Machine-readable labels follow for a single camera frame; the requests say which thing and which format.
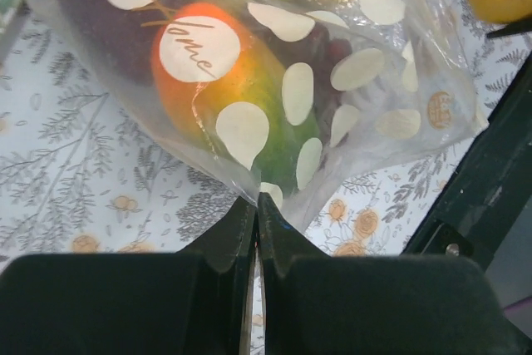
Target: plastic bag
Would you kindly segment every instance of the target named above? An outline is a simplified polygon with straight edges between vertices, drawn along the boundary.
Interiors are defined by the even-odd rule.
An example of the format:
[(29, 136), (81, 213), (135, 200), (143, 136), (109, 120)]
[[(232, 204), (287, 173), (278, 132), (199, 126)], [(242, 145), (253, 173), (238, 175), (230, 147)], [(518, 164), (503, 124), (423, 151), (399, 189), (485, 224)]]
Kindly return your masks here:
[(303, 230), (485, 127), (441, 0), (28, 0), (170, 153)]

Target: screw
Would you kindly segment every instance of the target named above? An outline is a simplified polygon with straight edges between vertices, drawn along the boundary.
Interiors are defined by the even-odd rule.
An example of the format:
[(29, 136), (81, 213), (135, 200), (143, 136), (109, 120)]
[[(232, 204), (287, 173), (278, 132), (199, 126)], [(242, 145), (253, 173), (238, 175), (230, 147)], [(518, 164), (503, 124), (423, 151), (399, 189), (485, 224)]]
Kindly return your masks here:
[(457, 257), (460, 255), (460, 246), (457, 243), (449, 244), (446, 248), (446, 254)]

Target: translucent polka dot bag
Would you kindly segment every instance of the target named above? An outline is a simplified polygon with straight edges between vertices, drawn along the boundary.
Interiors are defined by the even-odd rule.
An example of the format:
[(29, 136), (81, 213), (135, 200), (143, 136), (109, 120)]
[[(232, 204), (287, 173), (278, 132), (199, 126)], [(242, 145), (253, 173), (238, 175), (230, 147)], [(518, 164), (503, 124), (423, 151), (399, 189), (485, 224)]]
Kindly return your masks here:
[(28, 2), (158, 143), (298, 229), (485, 127), (441, 0)]

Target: orange circular logo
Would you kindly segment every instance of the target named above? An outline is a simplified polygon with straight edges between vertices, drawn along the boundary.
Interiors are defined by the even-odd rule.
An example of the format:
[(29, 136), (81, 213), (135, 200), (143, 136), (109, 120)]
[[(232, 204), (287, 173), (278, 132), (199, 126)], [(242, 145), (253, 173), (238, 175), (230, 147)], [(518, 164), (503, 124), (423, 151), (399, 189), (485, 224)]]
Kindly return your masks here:
[(445, 91), (438, 91), (431, 97), (426, 111), (433, 128), (445, 129), (451, 126), (453, 101), (453, 97)]

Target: floral tablecloth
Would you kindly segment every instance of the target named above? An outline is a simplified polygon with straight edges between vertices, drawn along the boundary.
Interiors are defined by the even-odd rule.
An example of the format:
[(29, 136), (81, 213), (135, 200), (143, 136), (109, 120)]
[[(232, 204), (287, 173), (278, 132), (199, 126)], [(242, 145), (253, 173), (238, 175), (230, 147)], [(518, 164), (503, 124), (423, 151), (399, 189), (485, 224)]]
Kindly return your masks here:
[[(486, 41), (467, 0), (446, 0), (488, 115), (532, 50)], [(174, 159), (121, 109), (47, 25), (30, 16), (0, 81), (0, 269), (30, 252), (176, 251), (235, 200)], [(471, 141), (346, 180), (307, 237), (335, 255), (399, 254)], [(253, 349), (263, 347), (255, 283)]]

